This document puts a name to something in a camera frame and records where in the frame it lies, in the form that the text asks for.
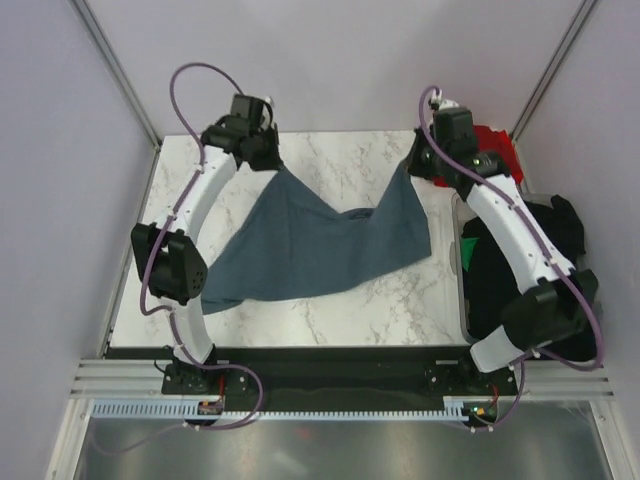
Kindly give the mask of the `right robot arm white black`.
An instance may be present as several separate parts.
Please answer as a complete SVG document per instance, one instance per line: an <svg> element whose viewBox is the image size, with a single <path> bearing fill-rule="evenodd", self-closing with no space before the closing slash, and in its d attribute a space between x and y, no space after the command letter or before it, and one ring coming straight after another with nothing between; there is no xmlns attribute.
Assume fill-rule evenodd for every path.
<svg viewBox="0 0 640 480"><path fill-rule="evenodd" d="M522 199L501 155L480 150L469 109L432 101L419 110L420 127L410 154L412 175L442 178L484 222L506 258L519 290L499 325L469 349L458 368L467 392L483 392L494 371L585 329L597 344L602 333L593 311L598 281L578 270L553 244Z"/></svg>

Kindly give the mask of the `blue grey t shirt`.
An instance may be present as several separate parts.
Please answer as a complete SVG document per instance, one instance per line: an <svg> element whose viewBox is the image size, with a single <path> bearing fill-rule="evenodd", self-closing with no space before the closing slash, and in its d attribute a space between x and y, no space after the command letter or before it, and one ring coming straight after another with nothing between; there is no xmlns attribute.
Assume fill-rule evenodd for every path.
<svg viewBox="0 0 640 480"><path fill-rule="evenodd" d="M210 266L202 310L340 293L430 254L427 216L405 165L377 206L344 212L283 169Z"/></svg>

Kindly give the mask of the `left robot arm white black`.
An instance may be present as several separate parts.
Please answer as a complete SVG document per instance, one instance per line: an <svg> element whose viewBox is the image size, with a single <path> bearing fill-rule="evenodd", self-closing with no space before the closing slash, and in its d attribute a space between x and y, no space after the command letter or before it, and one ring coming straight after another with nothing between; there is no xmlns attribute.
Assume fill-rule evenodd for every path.
<svg viewBox="0 0 640 480"><path fill-rule="evenodd" d="M270 98L235 95L229 113L194 139L199 158L177 200L156 221L131 231L140 310L169 316L174 345L164 370L165 395L211 394L222 375L202 311L208 266L197 239L204 220L243 163L254 171L283 165Z"/></svg>

